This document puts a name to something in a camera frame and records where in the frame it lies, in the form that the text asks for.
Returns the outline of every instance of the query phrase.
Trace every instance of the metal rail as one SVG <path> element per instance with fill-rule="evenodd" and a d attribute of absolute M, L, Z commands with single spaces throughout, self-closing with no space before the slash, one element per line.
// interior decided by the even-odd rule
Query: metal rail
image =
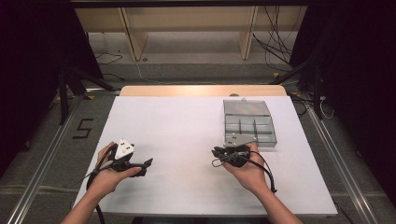
<path fill-rule="evenodd" d="M 361 188 L 358 186 L 355 178 L 353 177 L 352 173 L 350 172 L 347 163 L 344 161 L 341 153 L 339 152 L 336 144 L 332 140 L 332 137 L 327 130 L 325 124 L 322 120 L 319 120 L 318 117 L 315 115 L 315 112 L 308 108 L 308 114 L 320 135 L 327 151 L 329 152 L 330 158 L 337 170 L 338 174 L 341 177 L 341 180 L 346 187 L 346 190 L 355 204 L 356 210 L 358 211 L 361 220 L 363 223 L 371 224 L 371 223 L 379 223 L 378 219 L 376 218 L 373 209 L 371 208 L 369 202 L 367 201 L 366 197 L 363 195 Z"/>
<path fill-rule="evenodd" d="M 75 99 L 73 100 L 73 104 L 70 108 L 71 110 L 70 116 L 64 122 L 64 125 L 60 126 L 58 131 L 56 132 L 54 138 L 52 139 L 52 142 L 49 145 L 49 148 L 47 149 L 46 154 L 43 156 L 43 159 L 38 165 L 38 168 L 35 171 L 35 174 L 33 175 L 29 185 L 26 187 L 26 190 L 20 197 L 10 217 L 8 218 L 8 222 L 7 222 L 8 224 L 19 224 L 23 222 L 30 206 L 32 205 L 33 199 L 35 198 L 35 195 L 41 183 L 43 182 L 43 179 L 46 176 L 46 173 L 50 168 L 50 165 L 52 164 L 53 158 L 55 157 L 59 149 L 59 146 L 64 140 L 65 133 L 70 126 L 71 120 L 79 104 L 81 103 L 82 98 L 83 98 L 82 96 L 78 96 L 75 97 Z"/>

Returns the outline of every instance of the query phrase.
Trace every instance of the wooden strip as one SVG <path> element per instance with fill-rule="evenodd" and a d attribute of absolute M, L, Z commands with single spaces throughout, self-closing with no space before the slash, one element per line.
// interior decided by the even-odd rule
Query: wooden strip
<path fill-rule="evenodd" d="M 286 96 L 278 85 L 125 86 L 120 96 Z"/>

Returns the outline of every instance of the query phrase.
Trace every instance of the wire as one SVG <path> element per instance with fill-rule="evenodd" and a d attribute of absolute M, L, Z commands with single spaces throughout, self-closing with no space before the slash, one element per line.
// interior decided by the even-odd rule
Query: wire
<path fill-rule="evenodd" d="M 289 64 L 288 61 L 286 61 L 285 59 L 282 59 L 279 55 L 277 55 L 276 53 L 274 53 L 273 51 L 271 51 L 271 50 L 268 49 L 268 48 L 277 50 L 277 51 L 279 51 L 279 52 L 283 52 L 281 49 L 276 49 L 276 48 L 274 48 L 274 47 L 272 47 L 272 46 L 270 46 L 270 45 L 268 45 L 268 44 L 265 44 L 265 43 L 262 42 L 259 38 L 257 38 L 257 36 L 256 36 L 255 34 L 253 34 L 253 37 L 257 40 L 257 42 L 260 44 L 260 46 L 261 46 L 263 49 L 265 49 L 266 51 L 272 53 L 274 56 L 276 56 L 276 57 L 277 57 L 280 61 L 282 61 L 283 63 Z"/>
<path fill-rule="evenodd" d="M 287 85 L 290 85 L 290 84 L 294 84 L 294 83 L 297 83 L 298 81 L 291 81 L 291 82 L 287 82 L 287 83 L 282 83 L 281 85 L 282 86 L 287 86 Z"/>
<path fill-rule="evenodd" d="M 287 95 L 291 98 L 291 100 L 294 103 L 298 103 L 301 104 L 304 107 L 304 111 L 302 113 L 297 113 L 298 118 L 302 117 L 304 114 L 306 114 L 306 112 L 308 111 L 309 106 L 313 105 L 313 101 L 312 100 L 306 100 L 305 98 L 302 98 L 300 96 L 298 96 L 295 93 L 292 92 L 288 92 Z"/>
<path fill-rule="evenodd" d="M 189 81 L 176 81 L 176 82 L 161 82 L 161 81 L 156 81 L 156 80 L 150 80 L 142 77 L 142 73 L 140 71 L 140 66 L 137 63 L 137 61 L 134 61 L 137 67 L 137 71 L 139 72 L 139 77 L 143 81 L 147 82 L 153 82 L 153 83 L 158 83 L 158 84 L 163 84 L 163 85 L 173 85 L 173 84 L 210 84 L 210 85 L 219 85 L 218 83 L 215 82 L 189 82 Z"/>
<path fill-rule="evenodd" d="M 100 171 L 103 171 L 103 170 L 105 170 L 105 169 L 108 169 L 108 168 L 110 168 L 110 166 L 107 166 L 107 167 L 104 167 L 104 168 L 101 167 L 101 168 L 99 169 L 99 172 L 100 172 Z M 72 184 L 70 187 L 68 187 L 68 188 L 69 188 L 69 189 L 73 188 L 76 184 L 81 183 L 85 178 L 87 178 L 88 176 L 91 176 L 92 173 L 93 173 L 93 171 L 90 172 L 89 174 L 85 175 L 83 178 L 79 179 L 79 180 L 76 181 L 75 183 L 73 183 L 73 184 Z"/>
<path fill-rule="evenodd" d="M 107 161 L 107 162 L 105 162 L 105 164 L 103 164 L 103 162 L 104 162 L 105 158 L 107 157 L 108 153 L 114 149 L 114 146 L 115 145 L 109 147 L 106 150 L 105 154 L 102 156 L 102 158 L 96 164 L 95 169 L 89 174 L 90 178 L 88 179 L 87 188 L 86 189 L 88 189 L 90 187 L 92 181 L 96 178 L 96 176 L 99 174 L 99 172 L 101 172 L 102 170 L 108 169 L 110 167 L 112 161 Z M 96 209 L 96 212 L 97 212 L 97 214 L 99 216 L 100 223 L 101 224 L 106 224 L 105 218 L 104 218 L 103 213 L 102 213 L 102 209 L 100 208 L 99 204 L 96 205 L 95 209 Z"/>
<path fill-rule="evenodd" d="M 219 167 L 219 166 L 223 165 L 224 162 L 230 161 L 230 160 L 233 160 L 233 159 L 236 159 L 236 158 L 240 158 L 240 159 L 242 159 L 242 160 L 248 161 L 248 162 L 252 163 L 253 165 L 259 167 L 261 170 L 263 170 L 263 171 L 268 175 L 268 177 L 270 178 L 270 182 L 271 182 L 271 184 L 270 184 L 270 186 L 271 186 L 271 191 L 272 191 L 273 193 L 276 193 L 276 192 L 277 192 L 277 189 L 275 188 L 274 178 L 273 178 L 273 175 L 272 175 L 272 172 L 271 172 L 271 169 L 270 169 L 268 163 L 266 162 L 266 160 L 264 159 L 264 157 L 263 157 L 262 155 L 260 155 L 260 153 L 255 152 L 255 151 L 249 151 L 249 152 L 250 152 L 250 153 L 253 152 L 253 153 L 256 153 L 257 155 L 259 155 L 260 158 L 262 158 L 262 160 L 264 161 L 264 165 L 265 165 L 265 164 L 267 165 L 268 170 L 265 169 L 265 167 L 263 167 L 262 165 L 258 164 L 257 162 L 252 161 L 252 160 L 250 160 L 250 159 L 248 159 L 248 158 L 245 158 L 245 157 L 243 157 L 243 156 L 240 156 L 240 155 L 238 154 L 238 152 L 236 152 L 236 151 L 235 151 L 233 154 L 229 155 L 229 156 L 225 156 L 225 157 L 222 157 L 222 158 L 213 160 L 213 161 L 212 161 L 212 166 L 214 166 L 214 167 Z M 215 164 L 214 164 L 215 161 L 221 161 L 221 164 L 220 164 L 220 165 L 215 165 Z"/>
<path fill-rule="evenodd" d="M 114 63 L 114 62 L 116 62 L 116 61 L 118 61 L 118 60 L 120 60 L 120 59 L 122 58 L 122 55 L 120 55 L 120 54 L 112 54 L 112 53 L 101 53 L 101 54 L 99 54 L 98 56 L 96 56 L 95 58 L 100 58 L 100 57 L 102 57 L 102 56 L 105 55 L 105 54 L 108 54 L 108 55 L 111 55 L 111 56 L 116 56 L 116 57 L 119 57 L 119 58 L 117 58 L 117 59 L 115 59 L 115 60 L 112 60 L 112 61 L 110 61 L 110 62 L 108 62 L 108 63 L 99 63 L 99 64 L 110 64 L 110 63 Z"/>
<path fill-rule="evenodd" d="M 296 18 L 296 22 L 294 23 L 293 27 L 291 28 L 290 33 L 283 39 L 283 41 L 287 40 L 287 39 L 289 38 L 289 36 L 293 33 L 294 28 L 296 27 L 297 22 L 298 22 L 298 20 L 300 19 L 301 9 L 302 9 L 302 8 L 303 8 L 303 7 L 300 7 L 300 10 L 298 11 L 298 15 L 297 15 L 297 18 Z"/>
<path fill-rule="evenodd" d="M 114 74 L 112 74 L 112 73 L 104 73 L 103 75 L 104 75 L 104 76 L 113 76 L 113 77 L 117 77 L 117 78 L 121 79 L 122 81 L 125 81 L 125 78 L 119 77 L 119 76 L 114 75 Z"/>
<path fill-rule="evenodd" d="M 274 12 L 275 13 L 275 18 L 276 18 L 275 24 L 274 24 L 273 20 L 271 19 L 270 15 L 268 13 L 267 7 L 264 7 L 264 9 L 265 9 L 265 12 L 267 14 L 268 20 L 271 23 L 271 27 L 272 27 L 272 33 L 269 32 L 270 36 L 279 45 L 280 49 L 284 48 L 288 52 L 288 54 L 290 55 L 291 54 L 291 50 L 286 47 L 286 45 L 283 42 L 282 38 L 280 38 L 279 31 L 277 30 L 277 18 L 279 16 L 279 6 L 275 7 L 275 12 Z M 274 38 L 273 33 L 276 33 L 277 41 Z"/>
<path fill-rule="evenodd" d="M 332 114 L 331 114 L 329 117 L 327 117 L 327 115 L 324 113 L 323 108 L 322 108 L 323 101 L 324 101 L 324 100 L 321 100 L 321 101 L 320 101 L 320 110 L 321 110 L 323 116 L 324 116 L 326 119 L 332 119 L 332 117 L 334 116 L 334 110 L 332 111 Z"/>
<path fill-rule="evenodd" d="M 346 217 L 346 219 L 349 221 L 350 224 L 355 224 L 355 222 L 352 220 L 352 218 L 349 217 L 347 212 L 344 211 L 344 209 L 340 206 L 340 204 L 338 204 L 335 200 L 332 200 L 332 202 L 335 204 L 337 210 L 340 211 Z"/>

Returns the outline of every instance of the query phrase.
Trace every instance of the forearm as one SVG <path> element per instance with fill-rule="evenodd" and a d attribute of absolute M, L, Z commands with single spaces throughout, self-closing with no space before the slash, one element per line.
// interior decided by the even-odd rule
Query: forearm
<path fill-rule="evenodd" d="M 90 221 L 93 209 L 102 200 L 103 197 L 87 191 L 81 200 L 76 204 L 72 211 L 62 221 L 62 224 L 82 224 Z"/>
<path fill-rule="evenodd" d="M 252 192 L 260 200 L 274 224 L 302 223 L 268 188 L 257 189 Z"/>

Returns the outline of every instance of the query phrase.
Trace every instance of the tabletop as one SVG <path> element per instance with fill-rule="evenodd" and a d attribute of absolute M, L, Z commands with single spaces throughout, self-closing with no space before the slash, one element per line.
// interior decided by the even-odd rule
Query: tabletop
<path fill-rule="evenodd" d="M 237 91 L 238 86 L 229 88 Z M 265 101 L 272 114 L 277 144 L 260 152 L 274 174 L 276 196 L 296 215 L 335 216 L 293 104 L 284 95 L 117 97 L 87 173 L 97 151 L 120 138 L 135 145 L 131 162 L 154 161 L 146 176 L 125 179 L 107 195 L 100 202 L 102 210 L 131 216 L 266 216 L 254 195 L 225 169 L 212 166 L 211 149 L 221 147 L 224 140 L 223 100 L 242 98 Z"/>
<path fill-rule="evenodd" d="M 279 85 L 125 86 L 120 96 L 286 96 Z"/>

